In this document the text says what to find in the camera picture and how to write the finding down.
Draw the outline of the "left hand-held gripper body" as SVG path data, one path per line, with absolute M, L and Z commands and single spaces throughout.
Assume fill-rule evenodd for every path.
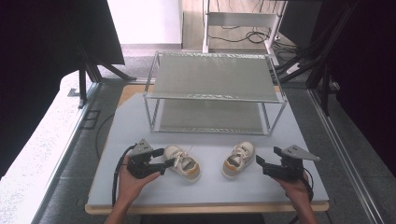
M 127 164 L 127 170 L 130 174 L 138 179 L 142 179 L 157 171 L 155 164 L 149 162 L 153 158 L 151 153 L 154 148 L 145 140 L 141 139 L 138 143 L 132 146 L 127 153 L 129 161 Z

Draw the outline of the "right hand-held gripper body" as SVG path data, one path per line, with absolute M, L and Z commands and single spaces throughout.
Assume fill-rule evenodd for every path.
M 296 145 L 281 149 L 283 156 L 279 156 L 280 164 L 269 163 L 271 165 L 271 170 L 268 174 L 270 177 L 285 181 L 295 181 L 304 176 L 303 160 L 320 161 L 320 157 Z

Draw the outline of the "white and orange baby shoe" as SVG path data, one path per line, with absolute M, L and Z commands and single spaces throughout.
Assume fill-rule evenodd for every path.
M 225 159 L 222 173 L 227 178 L 237 177 L 253 160 L 255 147 L 250 142 L 241 142 L 233 147 L 231 154 Z
M 195 182 L 201 175 L 198 161 L 189 155 L 187 151 L 179 147 L 166 147 L 164 149 L 163 158 L 166 161 L 174 159 L 174 164 L 171 166 L 171 169 L 187 181 Z

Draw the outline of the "metal two-tier shoe rack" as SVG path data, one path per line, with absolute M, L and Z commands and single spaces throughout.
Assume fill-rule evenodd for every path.
M 158 52 L 144 102 L 153 132 L 270 135 L 288 100 L 270 55 Z

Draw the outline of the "person's left hand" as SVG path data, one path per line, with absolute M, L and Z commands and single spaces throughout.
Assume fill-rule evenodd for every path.
M 138 179 L 130 174 L 127 170 L 129 157 L 125 156 L 121 163 L 119 172 L 119 195 L 116 205 L 122 205 L 129 208 L 132 202 L 139 196 L 143 187 L 158 178 L 161 174 L 156 172 L 142 179 Z

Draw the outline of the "person's right hand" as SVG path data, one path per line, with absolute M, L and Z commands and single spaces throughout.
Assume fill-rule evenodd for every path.
M 307 187 L 301 179 L 294 182 L 288 182 L 275 178 L 275 181 L 281 186 L 283 190 L 285 190 L 285 193 L 290 199 L 293 208 L 298 213 L 307 213 L 308 211 L 312 211 Z

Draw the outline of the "dark curtain panel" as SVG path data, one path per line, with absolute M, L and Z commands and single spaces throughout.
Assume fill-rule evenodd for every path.
M 87 62 L 124 63 L 107 0 L 0 0 L 0 177 Z

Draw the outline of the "aluminium floor rail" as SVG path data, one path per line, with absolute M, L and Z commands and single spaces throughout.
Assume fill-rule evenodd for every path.
M 385 224 L 384 219 L 382 218 L 375 201 L 367 189 L 364 181 L 357 168 L 355 167 L 352 159 L 350 158 L 347 148 L 345 147 L 343 141 L 341 140 L 338 132 L 336 131 L 332 120 L 329 116 L 325 114 L 320 106 L 320 100 L 318 94 L 314 90 L 307 90 L 310 99 L 318 113 L 318 116 L 326 130 L 327 135 L 329 136 L 332 146 L 342 163 L 344 170 L 346 171 L 346 175 L 349 179 L 349 182 L 354 189 L 361 206 L 368 217 L 371 224 Z

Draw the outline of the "white metal desk frame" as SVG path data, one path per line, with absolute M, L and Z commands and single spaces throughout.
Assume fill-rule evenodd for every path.
M 242 12 L 211 12 L 210 0 L 203 0 L 204 4 L 204 39 L 202 51 L 209 52 L 208 31 L 210 26 L 241 26 L 241 27 L 266 27 L 270 28 L 270 36 L 264 41 L 266 51 L 274 55 L 273 44 L 277 35 L 287 2 L 281 1 L 277 6 L 277 13 L 242 13 Z

